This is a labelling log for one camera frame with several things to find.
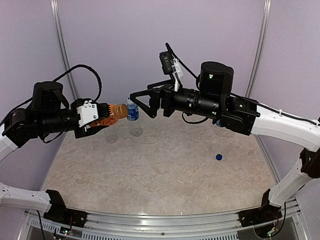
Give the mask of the orange juice bottle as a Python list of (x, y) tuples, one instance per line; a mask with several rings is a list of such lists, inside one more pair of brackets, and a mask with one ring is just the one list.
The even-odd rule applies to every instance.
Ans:
[(99, 125), (101, 125), (101, 126), (112, 126), (112, 125), (116, 124), (121, 119), (116, 118), (115, 115), (114, 115), (114, 106), (115, 105), (116, 104), (110, 104), (109, 105), (109, 116), (108, 117), (103, 117), (103, 118), (100, 118), (98, 120), (95, 120), (92, 123), (90, 123), (89, 125), (91, 127), (93, 127), (93, 126), (99, 126)]

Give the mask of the brown bottle cap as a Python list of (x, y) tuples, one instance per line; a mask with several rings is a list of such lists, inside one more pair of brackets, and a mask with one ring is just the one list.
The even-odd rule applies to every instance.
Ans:
[(117, 119), (124, 119), (128, 116), (128, 108), (124, 103), (117, 104), (113, 108), (113, 113)]

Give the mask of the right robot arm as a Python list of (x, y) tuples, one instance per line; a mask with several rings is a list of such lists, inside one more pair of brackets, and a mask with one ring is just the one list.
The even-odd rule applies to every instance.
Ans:
[(306, 183), (320, 176), (320, 123), (231, 92), (234, 70), (219, 62), (206, 61), (200, 66), (197, 89), (175, 89), (172, 80), (148, 85), (130, 99), (150, 118), (159, 109), (165, 117), (175, 111), (203, 116), (228, 130), (243, 135), (262, 135), (299, 145), (303, 148), (289, 173), (263, 196), (256, 218), (266, 222), (287, 199)]

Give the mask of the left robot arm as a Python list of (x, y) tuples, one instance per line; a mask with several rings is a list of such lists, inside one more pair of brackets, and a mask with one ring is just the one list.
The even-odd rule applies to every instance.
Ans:
[[(21, 148), (29, 140), (42, 141), (50, 134), (62, 135), (73, 131), (75, 137), (92, 136), (102, 130), (95, 121), (111, 115), (107, 103), (89, 98), (78, 98), (69, 103), (63, 95), (63, 85), (58, 82), (37, 82), (26, 108), (12, 110), (0, 124), (0, 159)], [(58, 191), (31, 191), (0, 185), (0, 204), (51, 214), (63, 223), (70, 218), (70, 211)]]

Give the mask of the small blue bottle white cap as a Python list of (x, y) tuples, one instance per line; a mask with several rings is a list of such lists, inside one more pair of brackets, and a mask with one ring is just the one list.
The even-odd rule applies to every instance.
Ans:
[(130, 99), (130, 97), (127, 98), (127, 110), (128, 115), (127, 119), (129, 121), (136, 121), (139, 118), (139, 108), (138, 106)]

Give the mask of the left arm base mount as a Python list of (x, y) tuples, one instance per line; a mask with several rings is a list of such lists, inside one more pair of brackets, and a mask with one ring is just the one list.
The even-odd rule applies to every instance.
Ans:
[(65, 202), (56, 190), (47, 189), (51, 204), (49, 210), (43, 214), (44, 219), (72, 227), (84, 228), (88, 213), (82, 210), (67, 208)]

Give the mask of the left aluminium frame post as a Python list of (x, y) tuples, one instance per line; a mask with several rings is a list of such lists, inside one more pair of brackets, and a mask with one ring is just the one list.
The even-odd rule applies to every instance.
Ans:
[[(51, 14), (53, 18), (53, 24), (55, 29), (55, 34), (57, 38), (57, 44), (60, 52), (60, 57), (62, 61), (62, 66), (65, 71), (69, 70), (71, 68), (70, 61), (68, 58), (67, 48), (64, 40), (64, 34), (63, 34), (63, 28), (62, 28), (62, 22), (60, 17), (60, 11), (59, 11), (59, 3), (57, 0), (50, 0), (50, 8), (51, 8)], [(71, 91), (71, 95), (73, 99), (79, 98), (79, 93), (76, 87), (75, 80), (73, 78), (72, 73), (68, 73), (66, 75), (67, 83)]]

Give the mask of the aluminium frame post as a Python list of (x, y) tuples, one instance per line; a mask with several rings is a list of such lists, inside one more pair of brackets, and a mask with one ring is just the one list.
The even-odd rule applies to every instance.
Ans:
[[(55, 29), (55, 34), (57, 38), (57, 44), (60, 52), (60, 57), (62, 61), (62, 66), (65, 71), (69, 70), (71, 68), (70, 61), (68, 58), (67, 48), (64, 40), (64, 34), (63, 34), (63, 28), (62, 28), (62, 22), (60, 17), (60, 11), (59, 11), (59, 3), (57, 0), (50, 0), (50, 8), (51, 8), (51, 14), (53, 18), (53, 24)], [(73, 99), (79, 98), (79, 93), (76, 87), (75, 80), (73, 78), (72, 73), (68, 73), (66, 75), (67, 83), (71, 91), (71, 95)]]
[(247, 98), (251, 97), (256, 80), (257, 80), (257, 75), (258, 75), (261, 59), (263, 56), (264, 46), (266, 42), (266, 37), (267, 37), (267, 31), (268, 31), (268, 25), (270, 20), (270, 13), (271, 13), (271, 5), (272, 5), (271, 0), (265, 0), (263, 2), (263, 12), (262, 12), (262, 19), (261, 19), (261, 24), (259, 29), (257, 47), (255, 51), (252, 69), (249, 76), (249, 81), (245, 91), (245, 97)]

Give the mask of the right aluminium frame post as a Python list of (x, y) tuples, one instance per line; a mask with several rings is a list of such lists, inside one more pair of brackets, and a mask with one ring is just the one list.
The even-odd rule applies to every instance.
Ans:
[(270, 13), (271, 13), (271, 5), (272, 5), (271, 0), (265, 0), (263, 2), (263, 12), (262, 12), (262, 19), (261, 19), (261, 24), (259, 29), (257, 47), (255, 51), (252, 69), (249, 76), (249, 81), (245, 91), (245, 97), (247, 98), (251, 97), (256, 80), (257, 80), (257, 75), (258, 75), (261, 59), (263, 56), (264, 46), (266, 42), (266, 37), (267, 37), (267, 31), (268, 31), (268, 25), (270, 20)]

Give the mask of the aluminium front rail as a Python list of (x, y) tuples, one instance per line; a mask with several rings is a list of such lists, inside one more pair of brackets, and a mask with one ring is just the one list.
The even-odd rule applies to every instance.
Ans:
[(238, 211), (195, 215), (130, 215), (89, 211), (83, 227), (72, 227), (69, 235), (60, 231), (67, 226), (39, 219), (26, 211), (20, 240), (257, 240), (259, 227), (243, 227)]

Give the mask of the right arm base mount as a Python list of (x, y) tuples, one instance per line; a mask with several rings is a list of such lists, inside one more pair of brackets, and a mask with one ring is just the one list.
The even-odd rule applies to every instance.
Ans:
[(251, 208), (238, 212), (238, 218), (242, 227), (258, 225), (280, 219), (282, 217), (281, 207), (273, 206), (269, 201), (268, 189), (262, 196), (261, 205), (257, 208)]

